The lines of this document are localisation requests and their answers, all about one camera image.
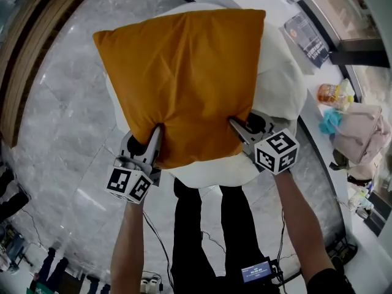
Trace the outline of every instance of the person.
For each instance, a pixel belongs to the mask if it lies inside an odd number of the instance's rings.
[[[326,253],[320,224],[289,171],[274,177],[282,203],[288,235],[298,255],[307,292],[348,293],[354,291],[339,274]],[[226,245],[224,278],[215,277],[202,249],[200,213],[202,200],[197,189],[175,179],[178,198],[175,211],[173,276],[175,293],[279,293],[269,282],[244,283],[241,269],[261,263],[254,220],[239,187],[220,187],[221,222]],[[139,293],[144,264],[143,202],[128,203],[111,262],[111,292]]]
[[[49,248],[48,257],[43,261],[43,265],[41,270],[38,273],[34,273],[34,277],[30,284],[30,293],[35,293],[38,284],[44,285],[45,293],[53,294],[54,292],[58,292],[59,286],[61,283],[61,278],[63,274],[66,272],[66,268],[68,266],[68,259],[65,257],[59,261],[55,270],[51,274],[48,279],[50,267],[53,263],[53,259],[55,259],[56,250],[54,248]]]
[[[3,172],[0,176],[0,197],[5,194],[8,184],[10,184],[14,179],[15,175],[12,173],[12,170],[7,167],[5,172]],[[19,183],[17,184],[19,187],[19,193],[12,196],[7,202],[0,204],[0,223],[17,213],[30,201],[29,194]]]
[[[90,289],[88,291],[88,294],[96,294],[98,290],[99,279],[94,276],[87,276],[87,280],[90,281]],[[109,291],[110,291],[110,285],[105,284],[102,287],[100,294],[109,294]]]

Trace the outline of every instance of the orange pillow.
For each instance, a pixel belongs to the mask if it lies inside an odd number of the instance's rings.
[[[161,168],[233,156],[228,118],[253,103],[265,11],[207,10],[93,35],[128,125],[147,144],[158,124]]]

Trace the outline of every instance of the forearm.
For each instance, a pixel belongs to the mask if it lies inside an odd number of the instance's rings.
[[[128,203],[111,260],[111,293],[139,293],[143,265],[143,203]]]
[[[300,260],[305,281],[308,282],[315,271],[317,273],[322,269],[333,268],[325,251],[320,224],[290,173],[283,172],[275,176],[275,181],[288,235]]]

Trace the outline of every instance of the phone screen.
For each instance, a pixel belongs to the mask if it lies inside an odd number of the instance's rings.
[[[271,274],[271,267],[269,262],[262,262],[248,268],[241,269],[243,273],[244,282],[250,282],[263,277],[267,277]]]

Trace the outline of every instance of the person's left arm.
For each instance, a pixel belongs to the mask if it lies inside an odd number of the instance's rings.
[[[128,203],[111,260],[111,293],[139,294],[144,265],[143,204]]]

